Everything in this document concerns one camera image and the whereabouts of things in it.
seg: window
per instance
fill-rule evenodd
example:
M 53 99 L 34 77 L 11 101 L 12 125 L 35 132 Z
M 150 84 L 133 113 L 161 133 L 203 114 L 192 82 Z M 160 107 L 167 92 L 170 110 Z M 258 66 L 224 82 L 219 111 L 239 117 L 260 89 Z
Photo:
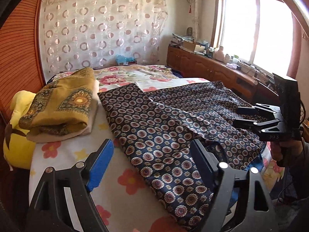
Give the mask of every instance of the window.
M 269 73 L 287 73 L 292 45 L 293 19 L 279 0 L 223 0 L 218 43 Z

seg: cardboard box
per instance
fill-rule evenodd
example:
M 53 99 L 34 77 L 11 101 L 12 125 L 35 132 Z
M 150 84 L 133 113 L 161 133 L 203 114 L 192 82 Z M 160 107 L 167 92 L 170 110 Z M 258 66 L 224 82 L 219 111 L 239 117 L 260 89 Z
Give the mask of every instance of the cardboard box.
M 196 42 L 189 42 L 189 41 L 183 41 L 182 47 L 191 52 L 203 52 L 205 50 L 205 46 L 200 46 Z

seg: orange slatted door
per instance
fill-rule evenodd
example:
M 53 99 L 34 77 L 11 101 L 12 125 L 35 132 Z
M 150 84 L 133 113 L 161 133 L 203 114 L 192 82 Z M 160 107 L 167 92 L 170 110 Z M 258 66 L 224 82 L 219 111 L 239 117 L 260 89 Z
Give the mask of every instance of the orange slatted door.
M 0 29 L 0 110 L 7 121 L 16 92 L 37 93 L 44 86 L 37 39 L 40 4 L 22 0 Z

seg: yellow plush toy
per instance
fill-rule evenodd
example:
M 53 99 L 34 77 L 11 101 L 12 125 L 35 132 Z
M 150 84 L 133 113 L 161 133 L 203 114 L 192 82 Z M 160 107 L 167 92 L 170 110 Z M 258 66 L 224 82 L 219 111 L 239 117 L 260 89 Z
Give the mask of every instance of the yellow plush toy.
M 27 113 L 36 94 L 29 91 L 17 92 L 11 102 L 13 110 L 10 123 L 5 128 L 3 153 L 6 161 L 14 166 L 30 169 L 35 143 L 26 139 L 29 130 L 18 126 L 19 119 Z

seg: black sleeve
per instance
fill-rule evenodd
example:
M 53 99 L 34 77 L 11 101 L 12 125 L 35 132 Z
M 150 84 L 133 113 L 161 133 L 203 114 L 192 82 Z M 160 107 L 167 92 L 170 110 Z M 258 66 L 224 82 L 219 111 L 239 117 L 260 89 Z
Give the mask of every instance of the black sleeve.
M 304 143 L 303 152 L 295 159 L 290 167 L 293 185 L 299 199 L 309 196 L 309 144 Z

